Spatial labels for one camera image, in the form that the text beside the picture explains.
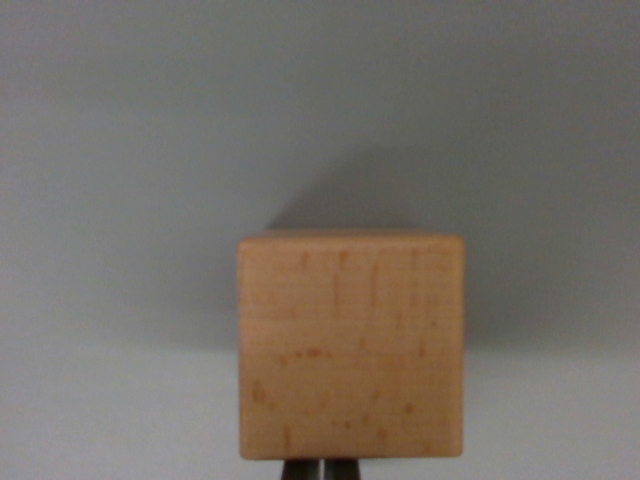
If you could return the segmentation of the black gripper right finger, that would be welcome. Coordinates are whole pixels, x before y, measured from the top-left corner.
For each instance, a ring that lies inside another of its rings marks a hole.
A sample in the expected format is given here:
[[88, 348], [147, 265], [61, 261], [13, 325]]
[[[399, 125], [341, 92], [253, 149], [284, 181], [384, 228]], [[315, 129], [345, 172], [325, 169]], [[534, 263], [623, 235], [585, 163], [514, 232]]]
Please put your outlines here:
[[325, 459], [324, 480], [360, 480], [357, 459]]

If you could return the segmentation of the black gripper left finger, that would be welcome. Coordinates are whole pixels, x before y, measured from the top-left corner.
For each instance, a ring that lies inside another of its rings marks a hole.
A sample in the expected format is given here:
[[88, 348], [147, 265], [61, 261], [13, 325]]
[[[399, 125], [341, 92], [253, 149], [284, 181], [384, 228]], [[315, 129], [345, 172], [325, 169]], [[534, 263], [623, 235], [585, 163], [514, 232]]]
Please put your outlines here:
[[285, 460], [281, 480], [319, 480], [320, 461], [318, 459]]

